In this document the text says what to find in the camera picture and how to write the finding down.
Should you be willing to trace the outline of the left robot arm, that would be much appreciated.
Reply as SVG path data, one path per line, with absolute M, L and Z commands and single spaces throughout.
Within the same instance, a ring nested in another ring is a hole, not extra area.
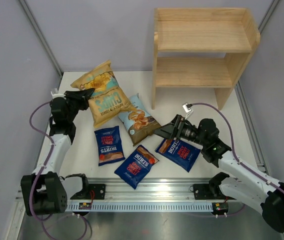
M 89 108 L 94 91 L 89 88 L 52 94 L 52 100 L 48 102 L 51 111 L 49 133 L 43 133 L 50 141 L 49 152 L 44 162 L 20 181 L 28 216 L 39 219 L 41 215 L 64 213 L 71 197 L 85 199 L 90 195 L 85 174 L 60 177 L 59 172 L 76 135 L 74 119 L 79 111 Z

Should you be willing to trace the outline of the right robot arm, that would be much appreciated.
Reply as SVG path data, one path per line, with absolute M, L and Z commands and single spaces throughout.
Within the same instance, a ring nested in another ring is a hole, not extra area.
M 220 140 L 219 133 L 211 118 L 204 118 L 195 126 L 181 115 L 154 131 L 164 139 L 184 139 L 200 145 L 203 158 L 222 169 L 209 182 L 210 195 L 241 201 L 261 214 L 273 230 L 284 233 L 284 182 L 240 159 L 234 149 Z

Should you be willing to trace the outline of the light blue cassava chips bag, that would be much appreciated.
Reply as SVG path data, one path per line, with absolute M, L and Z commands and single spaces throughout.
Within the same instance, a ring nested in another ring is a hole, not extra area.
M 120 112 L 118 118 L 123 123 L 133 146 L 136 146 L 154 131 L 161 127 L 160 123 L 145 109 L 139 94 L 129 98 L 135 110 Z

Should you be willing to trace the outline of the yellow kettle chips bag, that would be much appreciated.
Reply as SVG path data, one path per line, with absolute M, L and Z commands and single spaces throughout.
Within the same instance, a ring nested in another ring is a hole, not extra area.
M 120 88 L 110 60 L 83 74 L 70 86 L 79 90 L 94 88 L 94 93 L 88 100 L 94 128 L 99 128 L 121 112 L 136 110 Z

